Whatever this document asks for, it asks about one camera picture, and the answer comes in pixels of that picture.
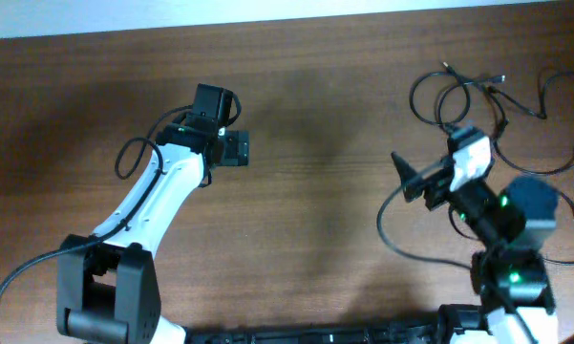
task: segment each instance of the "black cable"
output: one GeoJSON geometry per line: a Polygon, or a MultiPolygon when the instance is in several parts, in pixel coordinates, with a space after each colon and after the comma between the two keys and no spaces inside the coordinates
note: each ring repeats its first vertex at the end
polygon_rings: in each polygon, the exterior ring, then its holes
{"type": "Polygon", "coordinates": [[[562,261],[556,259],[543,258],[546,263],[561,266],[561,267],[574,267],[574,261],[562,261]]]}
{"type": "Polygon", "coordinates": [[[542,86],[542,89],[540,91],[539,97],[540,97],[540,108],[541,110],[538,112],[535,112],[534,110],[531,110],[530,108],[527,108],[525,106],[523,106],[522,104],[520,104],[519,102],[517,102],[515,99],[513,99],[512,97],[508,96],[505,92],[497,89],[494,86],[486,86],[485,84],[487,83],[501,83],[504,81],[504,75],[496,75],[496,76],[491,76],[488,78],[484,78],[484,79],[473,79],[464,75],[460,75],[459,73],[457,73],[451,66],[449,66],[447,63],[444,62],[444,67],[446,69],[445,72],[432,72],[432,73],[428,73],[426,75],[421,76],[420,78],[418,78],[414,84],[412,85],[412,88],[410,89],[410,109],[412,110],[412,112],[414,113],[414,115],[421,120],[424,123],[427,124],[431,124],[434,126],[438,126],[440,127],[444,132],[448,132],[445,127],[449,126],[449,125],[454,125],[457,124],[461,121],[463,121],[465,119],[465,117],[469,114],[469,109],[471,107],[471,96],[468,90],[468,86],[474,86],[476,87],[479,91],[483,92],[490,100],[492,100],[492,102],[498,106],[499,110],[500,110],[500,115],[501,115],[501,120],[500,122],[497,124],[497,128],[496,128],[496,133],[495,135],[492,137],[493,139],[493,148],[497,154],[497,156],[504,161],[507,165],[509,165],[510,167],[522,172],[522,173],[526,173],[526,174],[530,174],[530,175],[536,175],[536,176],[552,176],[552,175],[556,175],[559,173],[563,173],[566,172],[572,168],[574,168],[574,151],[573,151],[573,155],[571,157],[571,159],[564,164],[561,167],[558,167],[556,169],[552,169],[552,170],[548,170],[548,171],[535,171],[535,170],[530,170],[521,166],[518,166],[517,164],[513,163],[512,161],[510,161],[504,154],[503,152],[500,150],[500,146],[499,146],[499,141],[500,138],[505,130],[505,127],[508,123],[507,117],[505,115],[505,110],[503,109],[503,107],[501,106],[499,100],[497,99],[497,97],[495,95],[501,95],[502,97],[504,97],[505,99],[507,99],[509,102],[513,103],[514,105],[516,105],[520,110],[522,110],[526,115],[529,115],[531,117],[535,117],[535,118],[539,118],[539,119],[547,119],[547,113],[546,113],[546,106],[545,106],[545,96],[547,95],[547,87],[557,78],[559,77],[563,77],[563,76],[574,76],[574,72],[568,71],[568,72],[558,72],[556,74],[554,74],[553,76],[549,77],[545,83],[542,86]],[[436,120],[430,120],[427,118],[424,118],[423,116],[421,116],[418,111],[415,108],[415,104],[414,104],[414,96],[415,96],[415,91],[417,89],[417,87],[420,85],[420,83],[424,80],[426,80],[427,78],[431,77],[431,76],[438,76],[438,75],[447,75],[447,76],[451,76],[453,77],[457,83],[448,87],[445,91],[443,91],[442,93],[440,93],[439,96],[439,102],[436,106],[436,108],[434,109],[435,111],[435,117],[436,120]],[[453,92],[455,89],[462,89],[464,94],[465,94],[465,107],[463,108],[462,112],[460,113],[460,115],[458,115],[458,117],[454,120],[448,121],[448,122],[443,122],[441,119],[441,108],[444,104],[444,100],[446,99],[446,97],[453,92]]]}
{"type": "Polygon", "coordinates": [[[136,142],[136,141],[142,141],[143,144],[145,144],[145,145],[148,144],[153,148],[153,150],[156,152],[156,154],[158,156],[159,167],[155,173],[155,176],[153,177],[153,180],[151,180],[151,182],[148,184],[148,186],[146,187],[146,189],[144,190],[144,192],[142,193],[142,195],[140,196],[140,198],[138,199],[138,201],[136,202],[134,207],[130,210],[130,212],[127,213],[127,215],[115,226],[115,228],[113,228],[112,230],[110,230],[106,234],[103,234],[99,237],[95,237],[94,240],[90,241],[89,243],[86,243],[86,244],[83,244],[80,246],[76,246],[76,247],[61,248],[61,249],[57,249],[57,250],[54,250],[51,252],[47,252],[47,253],[41,254],[35,258],[32,258],[31,260],[29,260],[26,263],[19,266],[17,269],[15,269],[13,272],[11,272],[9,274],[9,276],[7,276],[7,278],[5,278],[5,280],[0,284],[0,300],[2,298],[2,294],[9,287],[11,282],[15,278],[17,278],[17,276],[22,274],[25,270],[27,270],[27,269],[29,269],[29,268],[31,268],[31,267],[39,264],[39,263],[42,263],[46,260],[55,258],[57,256],[67,254],[67,253],[76,252],[76,251],[87,249],[90,247],[94,247],[94,246],[102,243],[103,241],[112,238],[117,233],[119,233],[122,229],[127,227],[127,224],[132,220],[132,218],[134,218],[134,216],[136,215],[136,213],[138,212],[138,210],[140,209],[142,204],[144,204],[144,201],[146,201],[146,198],[149,196],[149,194],[153,190],[153,187],[155,187],[155,184],[158,182],[159,177],[163,173],[163,156],[162,156],[159,148],[148,138],[133,138],[133,139],[130,139],[127,142],[125,142],[125,144],[123,145],[121,150],[118,152],[117,162],[115,164],[116,174],[120,177],[120,175],[118,173],[118,165],[121,162],[121,159],[123,158],[123,155],[125,154],[125,151],[127,150],[127,148],[133,142],[136,142]]]}
{"type": "MultiPolygon", "coordinates": [[[[171,115],[174,115],[176,113],[182,112],[182,114],[179,116],[179,119],[175,119],[178,122],[181,122],[184,120],[184,115],[193,108],[192,105],[187,105],[187,106],[181,106],[178,107],[176,109],[172,109],[164,114],[162,114],[161,116],[159,116],[159,118],[155,121],[155,123],[153,123],[153,125],[151,126],[151,128],[149,129],[148,133],[146,133],[146,139],[150,140],[151,139],[151,135],[153,135],[153,132],[155,132],[155,129],[157,129],[158,125],[164,121],[166,118],[168,118],[171,115]]],[[[140,152],[138,153],[138,157],[136,158],[136,161],[134,162],[134,164],[132,165],[132,168],[130,168],[129,171],[127,171],[127,173],[125,175],[122,175],[118,168],[117,165],[120,162],[120,158],[117,159],[116,161],[116,166],[115,166],[115,173],[117,174],[117,177],[121,180],[126,180],[128,178],[130,178],[132,176],[132,174],[134,174],[134,172],[136,171],[136,169],[138,168],[138,165],[140,164],[140,161],[142,160],[142,156],[144,155],[144,150],[146,149],[146,145],[147,145],[147,141],[144,141],[142,143],[142,146],[140,147],[140,152]]]]}
{"type": "Polygon", "coordinates": [[[403,191],[403,189],[406,186],[408,186],[409,184],[411,184],[412,182],[414,182],[418,178],[422,178],[423,175],[427,174],[431,170],[442,167],[444,165],[444,163],[445,163],[445,159],[441,159],[441,160],[433,163],[429,167],[423,169],[420,173],[418,173],[413,178],[411,178],[411,179],[407,180],[406,182],[404,182],[403,184],[401,184],[398,188],[396,188],[391,193],[391,195],[386,199],[386,201],[384,201],[382,206],[380,206],[380,210],[378,211],[378,215],[376,218],[376,226],[377,226],[378,234],[380,235],[380,238],[382,239],[382,241],[384,242],[384,244],[388,248],[390,248],[392,251],[394,251],[395,253],[397,253],[400,256],[403,256],[405,258],[413,259],[413,260],[425,262],[425,263],[445,264],[445,265],[449,265],[449,266],[453,266],[453,267],[457,267],[457,268],[471,270],[470,266],[463,264],[463,263],[460,263],[460,262],[453,261],[453,260],[442,259],[442,258],[424,257],[424,256],[419,256],[419,255],[408,253],[408,252],[402,250],[401,248],[399,248],[395,243],[393,243],[391,241],[391,239],[389,239],[386,231],[382,227],[382,217],[384,215],[384,211],[389,206],[391,201],[396,197],[396,195],[398,195],[401,191],[403,191]]]}
{"type": "Polygon", "coordinates": [[[236,121],[236,119],[238,119],[240,114],[242,113],[242,104],[240,104],[240,100],[238,99],[238,96],[236,94],[233,94],[233,102],[236,103],[236,116],[230,118],[227,121],[226,126],[230,126],[231,124],[233,124],[236,121]]]}

